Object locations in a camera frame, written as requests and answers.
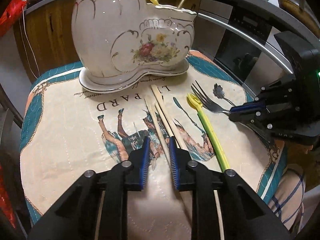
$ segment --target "wooden cabinet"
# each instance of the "wooden cabinet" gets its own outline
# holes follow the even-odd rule
[[[55,0],[27,14],[25,26],[30,45],[24,33],[23,19],[14,24],[18,51],[30,81],[36,80],[39,73],[79,61],[71,34],[74,3],[75,0]]]

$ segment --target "green handle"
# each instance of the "green handle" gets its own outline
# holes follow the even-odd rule
[[[230,169],[230,165],[229,165],[227,158],[224,154],[224,151],[218,141],[217,135],[213,131],[212,125],[210,124],[208,117],[204,114],[202,109],[200,111],[198,111],[198,116],[202,122],[204,130],[207,132],[207,134],[209,136],[209,139],[212,143],[212,146],[213,146],[214,151],[216,153],[216,156],[218,158],[219,165],[220,165],[222,172],[224,172],[227,169]]]

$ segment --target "ceramic saucer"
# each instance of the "ceramic saucer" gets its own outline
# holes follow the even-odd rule
[[[132,78],[128,79],[127,81],[121,84],[115,84],[115,85],[100,85],[92,82],[87,76],[87,73],[89,70],[87,70],[86,68],[83,68],[79,74],[79,81],[82,87],[88,90],[89,92],[108,94],[108,93],[118,92],[132,86],[135,82],[139,81],[139,79],[145,75],[152,74],[156,76],[178,76],[185,73],[188,70],[188,68],[189,68],[189,62],[186,59],[183,59],[181,62],[176,64],[176,67],[174,70],[155,71],[152,69],[143,69],[138,73],[136,73]]]

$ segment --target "digital display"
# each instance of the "digital display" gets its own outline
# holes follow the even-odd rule
[[[257,22],[255,22],[255,21],[253,21],[253,20],[249,19],[249,18],[248,18],[248,17],[246,17],[246,16],[244,16],[244,17],[243,17],[243,20],[244,20],[245,22],[247,22],[247,23],[252,24],[254,27],[257,27],[257,26],[258,26],[258,23],[257,23]]]

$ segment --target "silver bolt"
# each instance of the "silver bolt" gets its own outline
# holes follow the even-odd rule
[[[188,161],[188,165],[190,166],[190,167],[196,167],[197,165],[198,165],[198,162],[197,161]]]
[[[91,178],[94,175],[94,171],[93,170],[87,170],[84,172],[83,174],[85,177],[87,178]]]
[[[131,161],[124,161],[124,162],[121,163],[121,165],[122,165],[123,167],[125,167],[125,168],[130,167],[131,164],[132,164]]]
[[[236,172],[235,172],[233,169],[227,169],[227,170],[226,170],[226,174],[227,174],[229,177],[233,177],[233,176],[235,176]]]

